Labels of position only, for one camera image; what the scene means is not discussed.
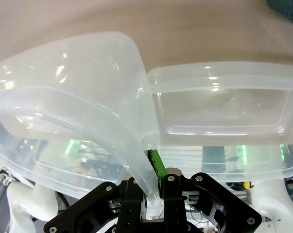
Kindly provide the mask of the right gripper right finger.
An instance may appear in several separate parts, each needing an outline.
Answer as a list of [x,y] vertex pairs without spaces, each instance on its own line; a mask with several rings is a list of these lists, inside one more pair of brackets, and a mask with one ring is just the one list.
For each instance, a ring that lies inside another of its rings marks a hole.
[[256,210],[206,173],[198,172],[189,179],[168,173],[157,150],[149,150],[148,159],[158,177],[167,233],[200,232],[187,220],[187,205],[199,211],[219,233],[253,233],[262,223]]

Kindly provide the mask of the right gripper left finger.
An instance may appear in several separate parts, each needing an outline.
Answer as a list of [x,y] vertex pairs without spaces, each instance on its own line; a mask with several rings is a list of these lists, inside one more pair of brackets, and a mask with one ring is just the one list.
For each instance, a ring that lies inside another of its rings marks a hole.
[[44,225],[46,233],[96,233],[118,219],[116,232],[137,232],[144,192],[134,178],[104,182]]

